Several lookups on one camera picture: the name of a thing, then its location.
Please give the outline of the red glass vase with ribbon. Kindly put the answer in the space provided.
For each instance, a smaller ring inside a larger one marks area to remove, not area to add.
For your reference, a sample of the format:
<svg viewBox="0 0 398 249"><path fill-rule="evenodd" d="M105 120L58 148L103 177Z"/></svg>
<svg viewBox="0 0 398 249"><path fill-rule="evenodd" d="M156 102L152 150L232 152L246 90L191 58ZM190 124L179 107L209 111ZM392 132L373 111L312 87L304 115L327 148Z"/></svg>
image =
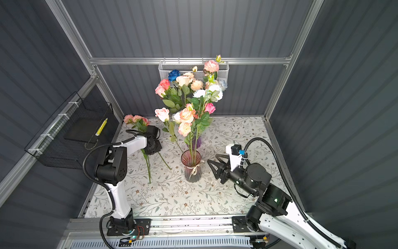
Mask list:
<svg viewBox="0 0 398 249"><path fill-rule="evenodd" d="M186 150L181 156L184 165L184 177L190 183L198 182L202 177L202 156L198 151Z"/></svg>

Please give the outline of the large pink rose stem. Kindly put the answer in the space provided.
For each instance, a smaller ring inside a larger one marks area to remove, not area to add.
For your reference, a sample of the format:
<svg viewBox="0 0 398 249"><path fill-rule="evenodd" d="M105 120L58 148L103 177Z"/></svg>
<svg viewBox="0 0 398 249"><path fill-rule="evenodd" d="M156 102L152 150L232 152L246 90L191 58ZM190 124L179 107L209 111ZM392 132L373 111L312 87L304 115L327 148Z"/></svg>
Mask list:
<svg viewBox="0 0 398 249"><path fill-rule="evenodd" d="M170 134L171 142L175 143L177 145L177 147L180 149L180 151L183 152L182 148L178 144L178 138L176 135L176 127L179 124L173 122L173 118L172 118L173 115L170 113L170 110L166 109L166 108L162 108L162 109L155 109L154 112L155 112L155 116L157 118L159 118L164 124L163 131L168 132Z"/></svg>

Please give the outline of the white rose with green leaves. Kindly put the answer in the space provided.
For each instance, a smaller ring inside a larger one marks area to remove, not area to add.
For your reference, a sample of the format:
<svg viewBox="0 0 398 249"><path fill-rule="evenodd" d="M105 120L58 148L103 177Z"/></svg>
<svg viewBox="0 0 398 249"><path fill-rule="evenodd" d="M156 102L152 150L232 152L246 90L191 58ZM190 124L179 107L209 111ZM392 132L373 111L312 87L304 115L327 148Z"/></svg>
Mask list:
<svg viewBox="0 0 398 249"><path fill-rule="evenodd" d="M172 118L173 118L173 122L175 122L177 124L181 123L180 112L173 114Z"/></svg>

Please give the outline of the peach peony spray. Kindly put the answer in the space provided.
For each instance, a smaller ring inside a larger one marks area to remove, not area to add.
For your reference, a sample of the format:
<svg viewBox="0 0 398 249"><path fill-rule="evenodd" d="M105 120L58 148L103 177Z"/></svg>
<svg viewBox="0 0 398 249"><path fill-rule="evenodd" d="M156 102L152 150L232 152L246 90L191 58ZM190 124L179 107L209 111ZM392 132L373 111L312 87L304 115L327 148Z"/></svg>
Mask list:
<svg viewBox="0 0 398 249"><path fill-rule="evenodd" d="M195 109L193 104L188 103L186 107L179 113L179 127L178 133L182 135L189 145L191 156L191 164L193 165L196 160L194 139L193 139L193 122L195 120Z"/></svg>

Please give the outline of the pink red rose stem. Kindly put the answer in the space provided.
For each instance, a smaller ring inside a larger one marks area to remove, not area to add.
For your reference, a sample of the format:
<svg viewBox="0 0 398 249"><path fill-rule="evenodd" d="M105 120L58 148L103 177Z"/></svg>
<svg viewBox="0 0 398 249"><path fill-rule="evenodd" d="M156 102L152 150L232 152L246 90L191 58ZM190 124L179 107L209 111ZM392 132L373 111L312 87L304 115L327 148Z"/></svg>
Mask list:
<svg viewBox="0 0 398 249"><path fill-rule="evenodd" d="M178 87L176 81L170 82L168 79L163 79L163 80L160 81L160 83L158 84L158 86L163 86L163 87L165 87L166 89L168 89L169 87L174 87L174 88L176 88L178 95L179 95L179 96L181 97L181 99L182 99L182 108L181 108L179 111L181 111L181 110L185 107L186 104L184 103L183 93L182 93L182 91L179 89L179 87Z"/></svg>

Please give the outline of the light pink rose stem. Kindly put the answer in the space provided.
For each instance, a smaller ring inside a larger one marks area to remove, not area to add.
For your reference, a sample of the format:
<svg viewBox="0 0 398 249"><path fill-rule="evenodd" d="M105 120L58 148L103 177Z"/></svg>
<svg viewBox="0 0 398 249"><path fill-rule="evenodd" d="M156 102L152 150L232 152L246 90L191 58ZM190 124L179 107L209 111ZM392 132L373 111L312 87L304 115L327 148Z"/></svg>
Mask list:
<svg viewBox="0 0 398 249"><path fill-rule="evenodd" d="M155 89L155 93L161 97L162 102L173 112L176 113L182 108L182 99L178 95L176 88L169 87L166 89L163 86L158 86Z"/></svg>

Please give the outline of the magenta rose stem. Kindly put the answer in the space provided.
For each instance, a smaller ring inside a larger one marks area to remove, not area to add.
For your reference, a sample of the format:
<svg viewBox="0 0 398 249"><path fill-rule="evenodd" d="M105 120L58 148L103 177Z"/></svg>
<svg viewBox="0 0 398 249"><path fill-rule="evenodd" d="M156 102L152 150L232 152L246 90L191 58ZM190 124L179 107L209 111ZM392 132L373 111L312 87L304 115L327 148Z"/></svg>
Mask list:
<svg viewBox="0 0 398 249"><path fill-rule="evenodd" d="M205 106L205 112L208 112L209 114L214 113L216 110L216 107L212 103L207 103Z"/></svg>

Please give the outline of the white lisianthus spray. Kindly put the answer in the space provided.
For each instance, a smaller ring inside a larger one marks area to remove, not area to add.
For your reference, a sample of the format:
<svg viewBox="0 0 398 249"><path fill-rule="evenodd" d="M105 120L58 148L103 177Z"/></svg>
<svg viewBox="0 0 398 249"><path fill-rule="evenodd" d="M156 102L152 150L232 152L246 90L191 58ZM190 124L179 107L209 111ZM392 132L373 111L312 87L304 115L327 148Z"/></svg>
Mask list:
<svg viewBox="0 0 398 249"><path fill-rule="evenodd" d="M206 90L199 90L193 94L190 103L195 109L195 120L193 122L193 135L197 138L210 125L210 115L205 112L207 103L215 105L223 98L223 91L218 84L211 84Z"/></svg>

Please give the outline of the blue rose stem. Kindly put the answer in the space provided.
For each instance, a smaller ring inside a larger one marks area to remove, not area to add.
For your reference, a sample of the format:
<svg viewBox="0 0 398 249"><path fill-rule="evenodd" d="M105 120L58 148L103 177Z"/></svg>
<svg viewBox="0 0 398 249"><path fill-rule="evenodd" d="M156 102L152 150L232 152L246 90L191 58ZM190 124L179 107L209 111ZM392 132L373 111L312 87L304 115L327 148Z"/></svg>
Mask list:
<svg viewBox="0 0 398 249"><path fill-rule="evenodd" d="M168 80L170 82L176 81L177 77L179 77L179 76L180 76L179 70L172 70L168 75Z"/></svg>

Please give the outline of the white rose stem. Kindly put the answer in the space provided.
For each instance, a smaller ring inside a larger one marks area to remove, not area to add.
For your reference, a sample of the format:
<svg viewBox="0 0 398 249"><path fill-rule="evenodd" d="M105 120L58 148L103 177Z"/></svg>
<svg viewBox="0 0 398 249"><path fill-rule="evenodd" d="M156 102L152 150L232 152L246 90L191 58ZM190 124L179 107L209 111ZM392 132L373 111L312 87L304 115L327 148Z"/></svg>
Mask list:
<svg viewBox="0 0 398 249"><path fill-rule="evenodd" d="M222 91L225 91L228 88L228 82L226 78L219 78L218 79L218 84Z"/></svg>

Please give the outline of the pink cream peony spray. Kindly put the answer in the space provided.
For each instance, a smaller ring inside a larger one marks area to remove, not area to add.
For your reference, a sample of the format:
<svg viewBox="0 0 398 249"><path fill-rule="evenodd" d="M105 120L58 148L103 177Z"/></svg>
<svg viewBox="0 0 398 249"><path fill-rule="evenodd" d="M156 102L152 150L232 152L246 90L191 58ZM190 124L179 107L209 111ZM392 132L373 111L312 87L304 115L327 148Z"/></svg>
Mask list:
<svg viewBox="0 0 398 249"><path fill-rule="evenodd" d="M209 83L215 83L218 77L220 69L220 63L222 62L222 56L217 55L214 60L206 61L204 64L203 72L205 74L206 81Z"/></svg>

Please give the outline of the blue purple glass vase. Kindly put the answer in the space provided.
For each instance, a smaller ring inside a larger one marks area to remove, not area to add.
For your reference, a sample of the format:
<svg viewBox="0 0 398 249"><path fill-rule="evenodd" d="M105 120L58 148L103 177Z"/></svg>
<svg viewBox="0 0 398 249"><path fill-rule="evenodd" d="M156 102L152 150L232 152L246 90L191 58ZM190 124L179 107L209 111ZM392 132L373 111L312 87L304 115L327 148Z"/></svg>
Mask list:
<svg viewBox="0 0 398 249"><path fill-rule="evenodd" d="M199 149L202 145L202 138L199 136L198 138L196 136L187 136L184 140L186 146L188 149Z"/></svg>

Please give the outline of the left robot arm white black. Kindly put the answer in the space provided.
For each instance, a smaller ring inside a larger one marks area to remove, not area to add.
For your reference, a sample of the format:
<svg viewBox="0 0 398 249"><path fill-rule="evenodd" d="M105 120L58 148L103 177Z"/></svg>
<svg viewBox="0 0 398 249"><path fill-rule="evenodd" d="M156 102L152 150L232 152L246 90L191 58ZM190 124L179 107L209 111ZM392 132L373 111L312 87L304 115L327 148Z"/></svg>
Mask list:
<svg viewBox="0 0 398 249"><path fill-rule="evenodd" d="M143 150L152 155L162 149L159 141L160 130L148 126L146 132L127 130L132 137L110 144L106 154L100 159L94 176L103 185L112 204L112 213L107 223L108 236L144 236L145 229L137 224L133 211L127 201L124 179L127 175L127 157L134 152Z"/></svg>

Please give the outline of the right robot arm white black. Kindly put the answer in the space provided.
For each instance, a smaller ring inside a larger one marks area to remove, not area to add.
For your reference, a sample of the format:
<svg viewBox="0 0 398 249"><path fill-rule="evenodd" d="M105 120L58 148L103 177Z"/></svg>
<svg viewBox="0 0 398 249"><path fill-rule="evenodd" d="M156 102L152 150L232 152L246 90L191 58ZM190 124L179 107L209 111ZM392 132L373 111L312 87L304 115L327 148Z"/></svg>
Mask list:
<svg viewBox="0 0 398 249"><path fill-rule="evenodd" d="M257 201L246 214L246 226L252 232L275 235L296 249L355 249L356 243L328 231L311 217L303 217L296 203L271 183L272 176L257 163L239 166L234 155L216 155L208 160L215 179L231 181Z"/></svg>

